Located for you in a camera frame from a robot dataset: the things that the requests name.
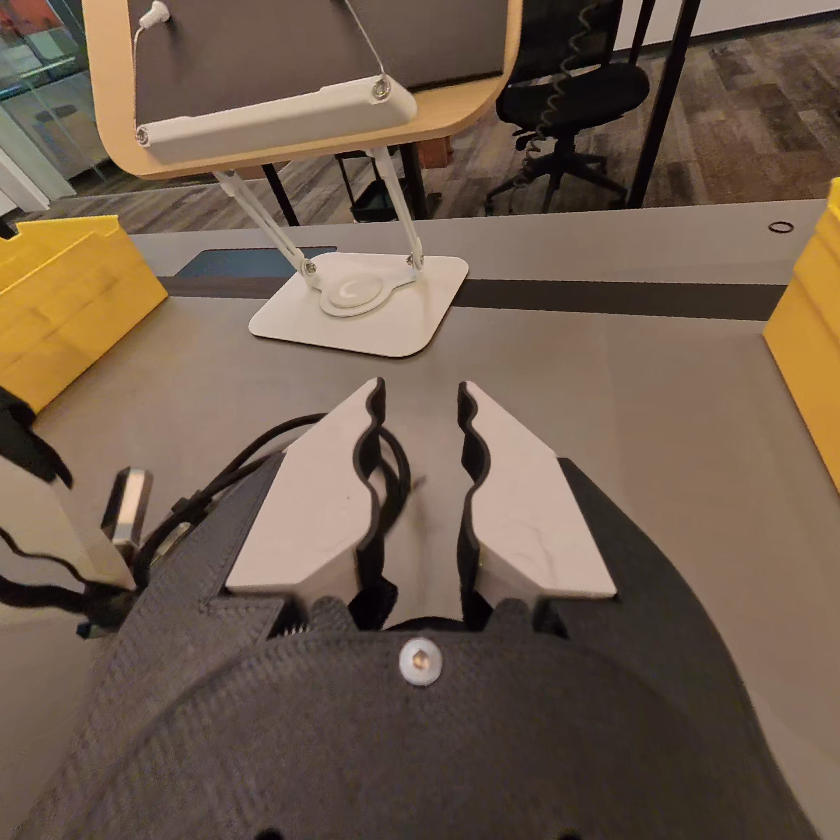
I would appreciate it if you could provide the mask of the yellow plastic bin with divider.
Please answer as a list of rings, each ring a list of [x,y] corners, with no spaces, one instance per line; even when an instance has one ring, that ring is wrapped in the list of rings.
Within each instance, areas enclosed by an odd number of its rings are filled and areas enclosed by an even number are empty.
[[[763,339],[839,488],[839,179],[794,263]]]

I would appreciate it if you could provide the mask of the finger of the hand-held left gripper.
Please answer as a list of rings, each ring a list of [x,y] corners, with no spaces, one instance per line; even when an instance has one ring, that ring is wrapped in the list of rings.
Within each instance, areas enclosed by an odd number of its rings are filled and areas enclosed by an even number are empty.
[[[1,577],[1,603],[16,610],[62,611],[105,631],[119,628],[133,608],[133,592],[110,584],[86,584],[81,592],[51,584],[20,584]]]
[[[1,526],[30,559],[63,560],[86,581],[133,591],[129,566],[106,534],[70,511],[70,490],[1,458]]]

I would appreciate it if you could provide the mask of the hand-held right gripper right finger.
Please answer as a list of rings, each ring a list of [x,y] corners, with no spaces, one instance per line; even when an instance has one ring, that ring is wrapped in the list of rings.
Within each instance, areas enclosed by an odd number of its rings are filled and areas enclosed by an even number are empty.
[[[472,381],[458,385],[457,420],[472,480],[457,544],[462,606],[613,599],[616,584],[554,450]]]

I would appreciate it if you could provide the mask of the black metal rack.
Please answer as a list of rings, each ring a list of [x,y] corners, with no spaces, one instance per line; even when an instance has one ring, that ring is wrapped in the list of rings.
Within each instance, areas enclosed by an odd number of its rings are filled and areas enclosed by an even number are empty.
[[[365,158],[370,163],[374,180],[359,195],[354,195],[351,180],[345,168],[345,162],[351,159]],[[359,224],[388,223],[398,220],[396,209],[390,198],[385,181],[380,174],[375,160],[362,151],[345,152],[334,155],[339,165],[345,191],[350,199],[350,211],[353,220]]]

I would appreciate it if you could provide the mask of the black office chair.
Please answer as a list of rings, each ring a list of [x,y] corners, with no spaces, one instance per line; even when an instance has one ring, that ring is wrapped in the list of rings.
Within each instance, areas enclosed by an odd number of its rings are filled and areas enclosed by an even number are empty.
[[[578,136],[619,120],[640,107],[650,92],[637,59],[615,59],[620,1],[525,1],[513,70],[496,100],[503,123],[516,127],[516,149],[523,153],[518,172],[486,195],[484,210],[494,214],[495,199],[513,197],[548,177],[540,212],[549,211],[565,175],[613,194],[622,208],[627,189],[606,175],[604,155],[576,150]]]

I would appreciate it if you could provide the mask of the black metal desk leg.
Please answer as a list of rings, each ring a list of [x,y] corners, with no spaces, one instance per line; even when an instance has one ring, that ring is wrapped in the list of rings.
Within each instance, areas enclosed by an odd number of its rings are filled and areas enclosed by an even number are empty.
[[[701,1],[683,1],[679,9],[675,30],[669,42],[663,72],[659,80],[654,106],[651,111],[642,149],[629,194],[626,208],[637,209],[644,199],[652,178],[655,163],[662,144],[670,110],[676,98],[679,80],[686,63],[686,53],[693,35]]]

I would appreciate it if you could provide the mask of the white tethered plug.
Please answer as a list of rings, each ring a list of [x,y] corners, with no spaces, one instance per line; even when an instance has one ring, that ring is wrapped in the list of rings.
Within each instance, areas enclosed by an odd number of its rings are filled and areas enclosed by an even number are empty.
[[[153,1],[149,8],[140,16],[136,29],[132,36],[132,71],[133,71],[133,126],[134,136],[139,145],[143,148],[147,147],[149,143],[148,131],[140,124],[137,107],[138,107],[138,49],[140,37],[144,32],[152,28],[169,23],[171,19],[171,12],[168,6],[162,1]]]

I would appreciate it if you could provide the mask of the dark blue pad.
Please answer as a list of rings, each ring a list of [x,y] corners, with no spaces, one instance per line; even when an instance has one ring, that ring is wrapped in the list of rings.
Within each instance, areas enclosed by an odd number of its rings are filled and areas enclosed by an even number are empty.
[[[213,248],[192,258],[176,276],[288,279],[296,271],[276,248]]]

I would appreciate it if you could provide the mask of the black board with wooden rim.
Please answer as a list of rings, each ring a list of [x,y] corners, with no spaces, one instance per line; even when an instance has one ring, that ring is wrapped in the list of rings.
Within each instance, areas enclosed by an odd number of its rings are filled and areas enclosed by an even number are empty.
[[[96,122],[144,180],[366,151],[483,116],[522,2],[83,2]]]

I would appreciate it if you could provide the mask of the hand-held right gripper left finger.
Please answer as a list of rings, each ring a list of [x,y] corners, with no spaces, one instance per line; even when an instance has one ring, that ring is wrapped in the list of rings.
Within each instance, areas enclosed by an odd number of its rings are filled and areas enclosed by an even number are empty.
[[[384,419],[385,383],[376,377],[288,447],[228,573],[229,592],[350,603],[378,586],[382,506],[370,477]]]

